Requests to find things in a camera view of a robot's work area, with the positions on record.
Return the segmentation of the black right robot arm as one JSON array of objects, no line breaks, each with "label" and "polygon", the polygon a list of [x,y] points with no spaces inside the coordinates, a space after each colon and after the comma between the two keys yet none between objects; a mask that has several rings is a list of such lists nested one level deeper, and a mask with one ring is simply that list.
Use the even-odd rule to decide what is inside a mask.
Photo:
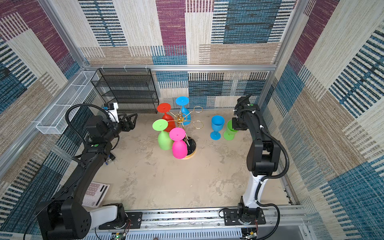
[{"label": "black right robot arm", "polygon": [[232,118],[234,130],[249,130],[252,137],[246,161],[250,179],[237,210],[239,223],[242,225],[265,223],[262,207],[270,206],[261,203],[265,185],[270,179],[283,177],[290,165],[287,151],[280,141],[271,136],[259,106],[251,104],[250,97],[251,94],[248,94],[237,100]]}]

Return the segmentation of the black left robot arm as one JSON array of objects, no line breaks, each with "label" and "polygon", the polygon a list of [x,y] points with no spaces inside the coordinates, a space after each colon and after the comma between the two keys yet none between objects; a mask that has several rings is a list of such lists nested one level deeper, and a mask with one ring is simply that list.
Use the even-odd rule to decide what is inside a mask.
[{"label": "black left robot arm", "polygon": [[84,150],[81,155],[73,157],[77,167],[51,200],[41,202],[36,208],[44,240],[78,240],[101,225],[127,225],[128,217],[122,204],[111,204],[89,212],[83,207],[83,199],[94,176],[110,156],[112,141],[119,138],[121,132],[135,128],[138,114],[114,116],[109,110],[92,107],[100,110],[102,115],[92,116],[86,122],[88,137],[81,138]]}]

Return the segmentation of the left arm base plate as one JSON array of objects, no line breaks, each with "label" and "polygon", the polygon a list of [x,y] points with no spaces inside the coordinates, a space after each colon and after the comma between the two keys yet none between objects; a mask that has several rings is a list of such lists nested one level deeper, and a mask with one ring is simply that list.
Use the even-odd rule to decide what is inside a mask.
[{"label": "left arm base plate", "polygon": [[98,226],[99,230],[139,229],[142,222],[142,212],[128,212],[118,216],[116,220]]}]

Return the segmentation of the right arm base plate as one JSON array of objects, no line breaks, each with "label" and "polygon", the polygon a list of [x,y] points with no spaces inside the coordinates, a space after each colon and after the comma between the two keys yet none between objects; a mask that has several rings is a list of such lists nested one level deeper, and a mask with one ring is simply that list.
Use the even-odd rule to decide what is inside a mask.
[{"label": "right arm base plate", "polygon": [[261,208],[245,208],[241,211],[237,209],[225,209],[223,210],[223,214],[226,226],[266,224],[265,215]]}]

